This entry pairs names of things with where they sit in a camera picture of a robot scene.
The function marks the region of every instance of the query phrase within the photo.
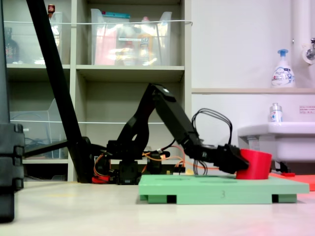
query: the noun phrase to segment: sink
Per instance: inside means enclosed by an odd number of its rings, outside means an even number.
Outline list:
[[[315,122],[269,122],[238,129],[240,148],[271,153],[277,162],[315,162]]]

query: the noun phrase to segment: faucet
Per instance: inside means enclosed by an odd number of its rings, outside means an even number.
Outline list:
[[[307,50],[306,57],[309,60],[314,60],[315,59],[315,38],[311,38],[311,44],[312,44],[312,48]]]

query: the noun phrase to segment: shelf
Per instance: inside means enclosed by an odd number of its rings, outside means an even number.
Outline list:
[[[315,94],[315,88],[192,88],[192,94]]]
[[[136,160],[139,165],[146,165],[147,160]],[[162,165],[176,165],[180,160],[178,159],[173,159],[173,160],[165,160],[162,161]],[[111,160],[112,165],[118,165],[120,160]]]
[[[68,159],[23,159],[23,164],[68,164]]]
[[[114,66],[77,65],[87,81],[131,83],[177,83],[185,71],[184,66]]]
[[[87,2],[115,5],[178,5],[181,0],[87,0]]]
[[[9,81],[46,82],[48,75],[46,65],[38,64],[7,64]],[[63,65],[63,71],[67,81],[70,80],[70,65]]]

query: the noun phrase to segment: red cup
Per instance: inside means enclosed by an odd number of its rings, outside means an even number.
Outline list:
[[[241,155],[250,163],[247,170],[239,170],[237,179],[268,179],[272,155],[266,152],[241,149]]]

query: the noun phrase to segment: green board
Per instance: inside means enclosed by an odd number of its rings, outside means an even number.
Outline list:
[[[230,176],[143,175],[140,200],[177,204],[295,203],[297,193],[309,193],[309,185],[282,178],[240,180]]]

